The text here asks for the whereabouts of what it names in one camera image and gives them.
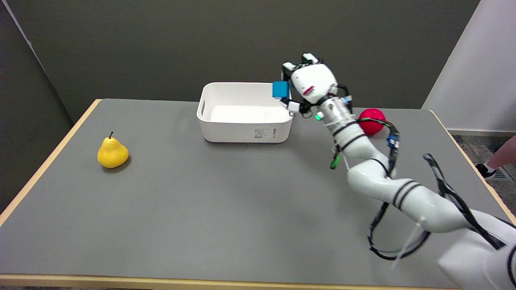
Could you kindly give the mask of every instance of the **white wall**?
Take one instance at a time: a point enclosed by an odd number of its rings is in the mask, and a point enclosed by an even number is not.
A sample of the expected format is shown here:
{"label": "white wall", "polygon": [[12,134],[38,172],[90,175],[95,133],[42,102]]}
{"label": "white wall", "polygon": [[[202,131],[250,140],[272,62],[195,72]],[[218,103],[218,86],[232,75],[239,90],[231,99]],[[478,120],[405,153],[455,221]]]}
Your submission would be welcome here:
{"label": "white wall", "polygon": [[516,132],[516,1],[481,0],[423,109],[449,130]]}

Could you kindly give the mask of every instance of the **table top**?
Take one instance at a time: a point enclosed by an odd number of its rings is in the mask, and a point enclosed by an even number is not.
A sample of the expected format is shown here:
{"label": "table top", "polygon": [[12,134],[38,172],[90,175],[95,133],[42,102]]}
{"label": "table top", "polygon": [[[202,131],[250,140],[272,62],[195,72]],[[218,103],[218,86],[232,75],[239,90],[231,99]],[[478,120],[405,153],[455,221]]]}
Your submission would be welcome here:
{"label": "table top", "polygon": [[[280,144],[210,143],[197,106],[97,100],[0,216],[0,284],[454,287],[437,259],[460,231],[432,235],[396,269],[368,250],[380,202],[351,191],[344,164],[329,169],[322,123],[295,117]],[[431,153],[471,208],[516,220],[432,112],[383,112],[401,132],[399,177],[436,190]],[[111,131],[131,157],[108,170],[96,152]],[[371,139],[387,153],[385,137]],[[393,208],[377,245],[398,248],[413,227]]]}

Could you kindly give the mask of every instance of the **yellow pear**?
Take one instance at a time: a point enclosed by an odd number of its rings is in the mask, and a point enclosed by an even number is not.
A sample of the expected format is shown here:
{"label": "yellow pear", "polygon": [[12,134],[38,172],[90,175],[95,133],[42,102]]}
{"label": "yellow pear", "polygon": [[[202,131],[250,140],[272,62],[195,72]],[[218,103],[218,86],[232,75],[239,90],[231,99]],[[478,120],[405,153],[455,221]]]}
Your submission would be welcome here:
{"label": "yellow pear", "polygon": [[109,137],[105,138],[100,145],[97,152],[97,160],[99,163],[107,168],[115,168],[124,164],[129,158],[129,151],[117,139],[112,137],[113,132]]}

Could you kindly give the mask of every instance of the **robot finger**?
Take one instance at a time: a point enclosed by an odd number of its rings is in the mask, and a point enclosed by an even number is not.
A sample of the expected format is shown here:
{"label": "robot finger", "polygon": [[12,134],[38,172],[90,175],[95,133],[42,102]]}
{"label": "robot finger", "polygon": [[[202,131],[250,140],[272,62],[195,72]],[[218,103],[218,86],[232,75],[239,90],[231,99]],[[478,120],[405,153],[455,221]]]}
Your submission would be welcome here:
{"label": "robot finger", "polygon": [[319,59],[317,57],[315,57],[313,54],[311,53],[303,53],[303,55],[301,56],[301,59],[302,60],[309,60],[311,61],[313,64],[316,64],[316,63],[319,63]]}
{"label": "robot finger", "polygon": [[283,68],[289,71],[293,71],[296,68],[296,66],[291,62],[285,62],[283,64]]}

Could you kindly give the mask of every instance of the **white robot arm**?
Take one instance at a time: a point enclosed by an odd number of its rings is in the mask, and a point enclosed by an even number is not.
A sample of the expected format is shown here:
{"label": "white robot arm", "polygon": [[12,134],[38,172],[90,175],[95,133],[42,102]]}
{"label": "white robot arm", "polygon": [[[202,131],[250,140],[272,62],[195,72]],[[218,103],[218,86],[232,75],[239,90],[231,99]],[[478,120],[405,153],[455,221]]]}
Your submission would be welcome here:
{"label": "white robot arm", "polygon": [[[351,167],[347,175],[354,191],[384,202],[368,236],[375,254],[388,260],[403,258],[417,251],[430,233],[462,230],[465,232],[463,237],[439,261],[442,271],[464,290],[516,288],[516,230],[511,224],[470,210],[446,182],[429,154],[424,158],[436,175],[439,194],[415,180],[394,179],[399,132],[387,121],[367,119],[383,123],[390,129],[390,156],[378,151],[358,125],[364,120],[357,120],[352,114],[352,99],[346,86],[337,83],[322,59],[305,53],[298,65],[284,63],[282,80],[289,82],[303,97],[302,103],[281,99],[285,108],[302,114],[310,112],[312,107],[317,108],[318,118],[333,136],[335,160],[338,160],[339,154],[364,160]],[[337,96],[339,89],[344,90],[343,97]],[[372,242],[373,230],[389,205],[395,206],[425,230],[408,245],[405,253],[401,251],[395,256],[377,249]]]}

